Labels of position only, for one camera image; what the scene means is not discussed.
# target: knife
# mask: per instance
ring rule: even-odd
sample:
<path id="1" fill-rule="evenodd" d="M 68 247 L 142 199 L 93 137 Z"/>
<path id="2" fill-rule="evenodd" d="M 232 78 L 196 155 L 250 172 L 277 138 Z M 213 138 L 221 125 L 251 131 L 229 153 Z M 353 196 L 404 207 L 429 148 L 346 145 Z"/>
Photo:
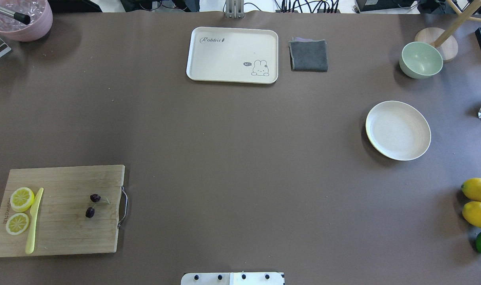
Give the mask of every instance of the knife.
<path id="1" fill-rule="evenodd" d="M 38 207 L 40 206 L 40 200 L 42 199 L 42 194 L 44 193 L 44 188 L 40 188 L 38 193 L 36 193 L 35 201 L 31 205 L 29 214 L 31 215 L 31 222 L 29 224 L 28 239 L 26 241 L 26 254 L 31 254 L 35 250 L 35 231 L 36 231 L 36 216 L 38 215 Z"/>

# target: gray cloth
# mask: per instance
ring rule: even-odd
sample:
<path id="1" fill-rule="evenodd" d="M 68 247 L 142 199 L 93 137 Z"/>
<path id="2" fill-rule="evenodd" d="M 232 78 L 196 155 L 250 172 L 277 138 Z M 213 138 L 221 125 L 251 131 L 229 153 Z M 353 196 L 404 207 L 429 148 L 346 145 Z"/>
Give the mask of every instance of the gray cloth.
<path id="1" fill-rule="evenodd" d="M 325 40 L 290 40 L 290 56 L 292 70 L 326 72 L 329 69 Z"/>

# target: black box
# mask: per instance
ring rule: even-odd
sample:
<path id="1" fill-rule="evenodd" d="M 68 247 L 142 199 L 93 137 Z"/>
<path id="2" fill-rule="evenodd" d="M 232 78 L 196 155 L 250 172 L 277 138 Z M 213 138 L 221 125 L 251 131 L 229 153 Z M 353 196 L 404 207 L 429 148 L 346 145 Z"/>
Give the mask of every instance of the black box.
<path id="1" fill-rule="evenodd" d="M 374 11 L 411 7 L 414 0 L 356 0 L 360 11 Z"/>

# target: lemon slice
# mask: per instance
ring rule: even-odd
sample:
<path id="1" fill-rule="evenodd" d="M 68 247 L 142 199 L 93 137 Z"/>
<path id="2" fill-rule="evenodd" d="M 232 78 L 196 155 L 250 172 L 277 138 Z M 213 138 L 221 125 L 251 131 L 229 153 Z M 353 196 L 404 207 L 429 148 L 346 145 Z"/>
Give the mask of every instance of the lemon slice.
<path id="1" fill-rule="evenodd" d="M 5 228 L 11 235 L 18 235 L 25 231 L 29 225 L 29 217 L 25 213 L 16 213 L 7 221 Z"/>
<path id="2" fill-rule="evenodd" d="M 10 205 L 16 212 L 24 212 L 31 207 L 35 200 L 35 194 L 27 187 L 17 189 L 10 196 Z"/>

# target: metal handle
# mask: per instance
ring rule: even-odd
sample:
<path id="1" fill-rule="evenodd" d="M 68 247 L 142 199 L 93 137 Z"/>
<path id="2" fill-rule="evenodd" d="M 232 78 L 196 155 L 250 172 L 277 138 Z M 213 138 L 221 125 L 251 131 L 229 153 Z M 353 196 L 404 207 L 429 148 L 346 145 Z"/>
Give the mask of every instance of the metal handle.
<path id="1" fill-rule="evenodd" d="M 118 229 L 121 227 L 121 222 L 126 218 L 126 215 L 128 213 L 128 195 L 126 194 L 126 190 L 125 190 L 124 186 L 121 186 L 121 193 L 123 193 L 123 195 L 125 195 L 125 214 L 123 215 L 123 217 L 117 223 Z"/>
<path id="2" fill-rule="evenodd" d="M 226 0 L 225 5 L 227 18 L 244 18 L 244 0 Z"/>
<path id="3" fill-rule="evenodd" d="M 5 15 L 7 17 L 10 17 L 12 19 L 16 19 L 19 22 L 27 25 L 29 22 L 31 22 L 31 18 L 28 15 L 21 14 L 16 11 L 12 11 L 11 9 L 7 9 L 3 6 L 0 6 L 0 14 Z"/>

